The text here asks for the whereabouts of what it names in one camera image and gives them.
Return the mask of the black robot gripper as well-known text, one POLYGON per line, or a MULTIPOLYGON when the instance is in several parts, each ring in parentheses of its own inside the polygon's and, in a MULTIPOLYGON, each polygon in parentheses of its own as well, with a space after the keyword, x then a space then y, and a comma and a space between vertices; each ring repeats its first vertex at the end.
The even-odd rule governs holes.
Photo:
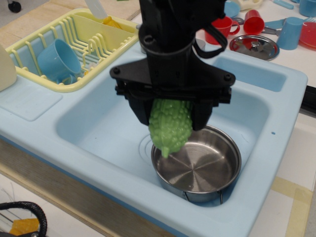
POLYGON ((154 98, 193 101, 194 131, 206 126, 213 107, 230 102, 236 77, 205 62, 222 53, 224 47, 204 51, 194 41, 172 52, 155 52, 143 42, 140 48, 143 59, 114 66, 110 76, 117 81, 117 94, 127 97, 142 124, 149 124, 154 98))

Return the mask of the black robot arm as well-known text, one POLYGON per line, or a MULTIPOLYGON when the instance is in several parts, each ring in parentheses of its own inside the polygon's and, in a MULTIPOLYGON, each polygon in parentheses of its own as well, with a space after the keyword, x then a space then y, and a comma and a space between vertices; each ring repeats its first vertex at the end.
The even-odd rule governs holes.
POLYGON ((223 19, 222 0, 142 0, 141 48, 146 58, 115 66, 110 75, 142 124, 157 98, 191 101, 193 129, 203 129, 213 107, 229 103, 235 76, 204 62, 227 39, 212 25, 223 19))

